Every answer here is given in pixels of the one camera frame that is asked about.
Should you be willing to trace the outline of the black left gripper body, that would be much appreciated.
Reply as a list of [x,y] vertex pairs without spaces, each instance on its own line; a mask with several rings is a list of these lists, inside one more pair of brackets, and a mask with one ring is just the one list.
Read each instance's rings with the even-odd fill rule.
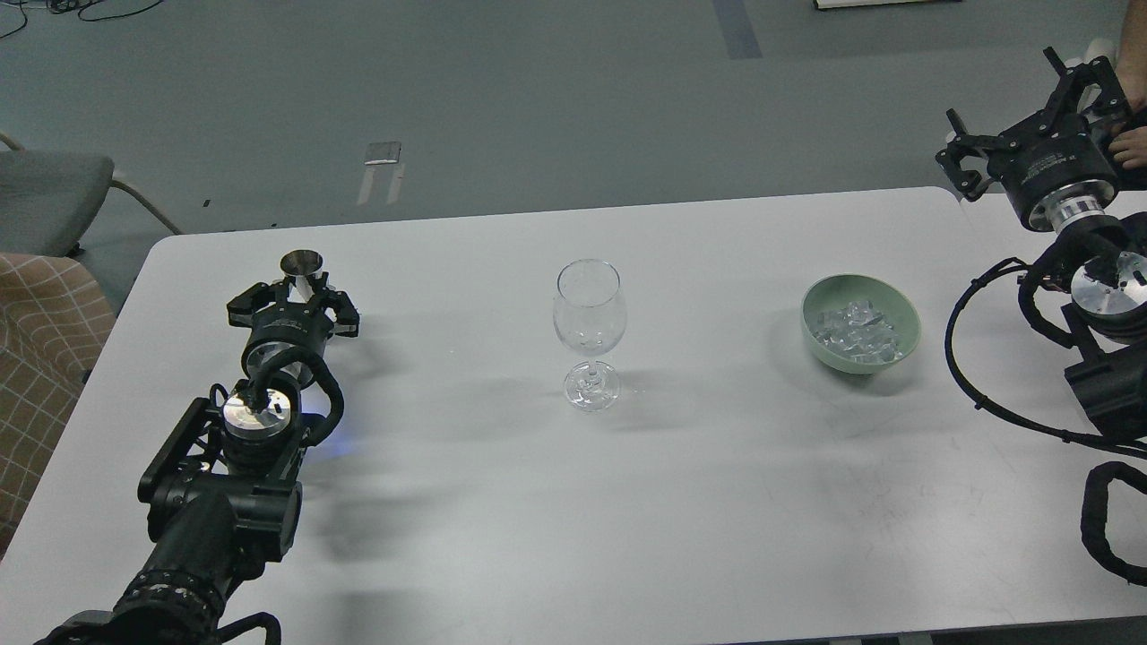
[[240,326],[249,328],[242,368],[245,376],[262,372],[263,364],[290,348],[323,357],[327,342],[333,336],[335,320],[329,314],[331,302],[283,303],[258,305],[253,300],[240,302]]

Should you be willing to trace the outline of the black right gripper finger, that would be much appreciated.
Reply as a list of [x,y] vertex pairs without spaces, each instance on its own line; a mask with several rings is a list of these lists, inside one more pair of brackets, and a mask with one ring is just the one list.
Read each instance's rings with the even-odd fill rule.
[[1043,135],[1072,132],[1098,140],[1134,121],[1134,110],[1105,55],[1069,65],[1052,47],[1043,54],[1058,76],[1056,90],[1043,109]]
[[945,117],[952,135],[935,160],[958,195],[975,202],[992,184],[1002,184],[1004,164],[1015,158],[1019,140],[1002,133],[972,134],[955,109],[947,109]]

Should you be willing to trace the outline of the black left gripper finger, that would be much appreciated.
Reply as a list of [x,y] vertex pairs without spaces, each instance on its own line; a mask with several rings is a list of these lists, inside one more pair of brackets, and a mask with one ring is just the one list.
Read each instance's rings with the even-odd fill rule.
[[359,336],[360,314],[348,292],[329,285],[328,278],[313,281],[313,312],[331,322],[331,336],[357,339]]
[[292,287],[292,278],[271,283],[253,283],[227,303],[227,322],[237,328],[259,328],[270,325],[271,319],[290,311],[289,297]]

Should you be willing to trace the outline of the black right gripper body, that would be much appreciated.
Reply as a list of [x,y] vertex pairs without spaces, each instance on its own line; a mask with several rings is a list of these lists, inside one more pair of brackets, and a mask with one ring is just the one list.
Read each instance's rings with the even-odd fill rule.
[[1099,208],[1110,205],[1119,180],[1098,143],[1087,132],[1070,127],[1050,133],[1013,127],[1001,134],[1006,150],[999,151],[999,182],[1021,225],[1028,231],[1060,228],[1058,204],[1072,197],[1091,197]]

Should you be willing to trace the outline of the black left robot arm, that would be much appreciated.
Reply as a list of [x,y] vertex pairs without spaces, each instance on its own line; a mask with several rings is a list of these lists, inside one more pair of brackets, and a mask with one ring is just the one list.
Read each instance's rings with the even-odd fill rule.
[[229,644],[253,630],[282,642],[270,612],[223,616],[237,588],[292,547],[303,460],[345,412],[323,351],[336,336],[356,339],[360,314],[310,269],[253,283],[227,320],[250,331],[243,376],[192,401],[140,477],[151,555],[112,609],[75,614],[46,644]]

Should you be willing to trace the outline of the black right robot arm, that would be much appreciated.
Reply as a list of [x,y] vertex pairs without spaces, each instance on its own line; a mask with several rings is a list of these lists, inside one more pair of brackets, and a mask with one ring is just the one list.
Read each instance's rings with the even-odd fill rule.
[[[1067,63],[1044,55],[1056,73],[1048,101],[996,134],[972,134],[954,110],[949,143],[936,162],[965,202],[999,185],[1022,228],[1052,233],[1037,258],[1011,257],[972,279],[944,331],[944,358],[975,407],[1064,443],[1144,459],[1144,211],[1109,212],[1121,174],[1107,154],[1114,126],[1144,124],[1105,55]],[[973,297],[1004,275],[1017,278],[1017,306],[1043,339],[1076,348],[1066,383],[1094,432],[1058,429],[992,401],[963,375],[954,352],[957,322]]]

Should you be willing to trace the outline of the person's hand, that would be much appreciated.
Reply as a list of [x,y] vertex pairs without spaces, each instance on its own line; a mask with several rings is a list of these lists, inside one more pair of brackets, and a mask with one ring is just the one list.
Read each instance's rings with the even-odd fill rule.
[[1115,168],[1124,172],[1139,171],[1146,168],[1147,127],[1140,126],[1114,135],[1108,143],[1108,151]]

